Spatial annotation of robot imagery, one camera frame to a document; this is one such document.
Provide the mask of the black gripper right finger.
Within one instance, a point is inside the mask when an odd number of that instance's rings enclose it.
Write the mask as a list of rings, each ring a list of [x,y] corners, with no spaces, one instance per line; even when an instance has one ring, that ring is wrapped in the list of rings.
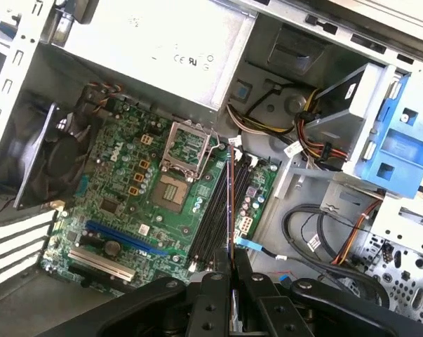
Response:
[[[412,336],[410,319],[313,279],[275,283],[234,252],[239,336]]]

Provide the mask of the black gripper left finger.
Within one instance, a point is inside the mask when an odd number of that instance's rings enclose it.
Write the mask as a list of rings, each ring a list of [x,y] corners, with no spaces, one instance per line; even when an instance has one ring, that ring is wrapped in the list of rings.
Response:
[[[221,248],[213,270],[198,282],[157,279],[42,336],[229,336],[230,291],[230,257]]]

